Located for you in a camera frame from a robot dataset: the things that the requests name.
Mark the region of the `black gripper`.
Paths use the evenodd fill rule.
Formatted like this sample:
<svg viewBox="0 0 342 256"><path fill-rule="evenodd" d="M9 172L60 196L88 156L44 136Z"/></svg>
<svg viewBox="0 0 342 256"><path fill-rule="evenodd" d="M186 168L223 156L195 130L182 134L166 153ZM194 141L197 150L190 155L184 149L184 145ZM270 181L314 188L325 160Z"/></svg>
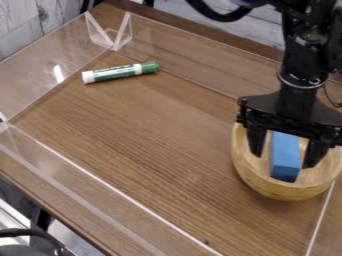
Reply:
<svg viewBox="0 0 342 256"><path fill-rule="evenodd" d="M257 157L262 156L267 130L297 135L310 139L302 168L313 168L326 156L330 145L342 146L342 113L315 99L307 116L285 116L277 112L278 98L279 94L275 92L238 99L241 113L237 121L247 124L250 151Z"/></svg>

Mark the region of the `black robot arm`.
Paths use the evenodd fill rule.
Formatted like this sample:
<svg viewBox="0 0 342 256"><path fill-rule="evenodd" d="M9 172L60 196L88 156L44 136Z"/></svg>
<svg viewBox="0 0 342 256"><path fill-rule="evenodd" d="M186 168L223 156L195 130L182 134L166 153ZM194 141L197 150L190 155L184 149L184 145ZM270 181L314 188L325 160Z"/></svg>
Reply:
<svg viewBox="0 0 342 256"><path fill-rule="evenodd" d="M342 0L233 1L237 9L219 13L205 0L186 0L205 17L225 23L265 5L282 14L279 90L238 99L237 122L246 129L250 151L262 155L267 131L299 136L309 140L302 167L313 168L342 146L342 102L318 97L330 74L342 69Z"/></svg>

